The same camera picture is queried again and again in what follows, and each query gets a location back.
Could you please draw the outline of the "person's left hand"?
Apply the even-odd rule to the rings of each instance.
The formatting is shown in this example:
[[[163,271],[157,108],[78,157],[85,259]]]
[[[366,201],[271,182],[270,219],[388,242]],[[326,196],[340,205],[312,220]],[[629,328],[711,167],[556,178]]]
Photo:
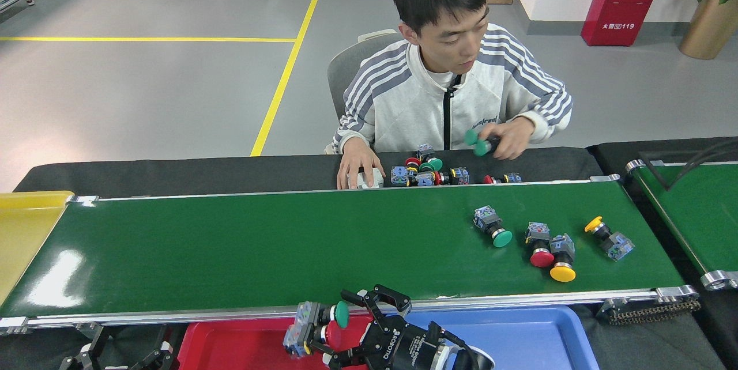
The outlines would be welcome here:
[[[529,119],[519,117],[506,123],[493,124],[488,131],[491,136],[499,139],[493,157],[498,160],[514,160],[527,149],[535,126]]]

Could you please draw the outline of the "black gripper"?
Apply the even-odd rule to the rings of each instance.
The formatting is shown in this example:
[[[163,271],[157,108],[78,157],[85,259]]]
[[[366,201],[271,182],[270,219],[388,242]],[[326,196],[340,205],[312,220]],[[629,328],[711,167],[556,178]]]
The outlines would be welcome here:
[[[329,369],[441,369],[450,358],[453,347],[443,339],[432,341],[427,330],[404,319],[411,312],[409,296],[376,284],[372,289],[341,291],[350,304],[366,308],[372,321],[366,324],[369,339],[348,345],[344,339],[306,341],[306,352],[327,355],[322,361]],[[379,303],[389,304],[396,315],[381,312]]]

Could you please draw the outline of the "person's right hand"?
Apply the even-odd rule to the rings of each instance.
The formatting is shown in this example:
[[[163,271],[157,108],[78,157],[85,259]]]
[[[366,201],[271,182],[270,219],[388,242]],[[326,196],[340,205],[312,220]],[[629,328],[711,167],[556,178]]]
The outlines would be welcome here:
[[[356,189],[359,168],[366,176],[366,183],[374,183],[374,168],[380,175],[386,176],[379,157],[361,137],[351,137],[344,142],[343,153],[337,172],[336,186],[338,190]]]

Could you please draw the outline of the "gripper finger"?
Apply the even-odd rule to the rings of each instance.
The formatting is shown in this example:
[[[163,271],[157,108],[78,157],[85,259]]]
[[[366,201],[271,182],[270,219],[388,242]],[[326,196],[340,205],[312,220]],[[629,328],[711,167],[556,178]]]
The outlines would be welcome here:
[[[130,369],[171,369],[174,364],[174,349],[169,342],[171,330],[161,329],[155,341],[155,348]]]
[[[104,326],[95,326],[90,343],[81,348],[79,354],[64,357],[59,369],[102,369],[99,357],[104,349]]]

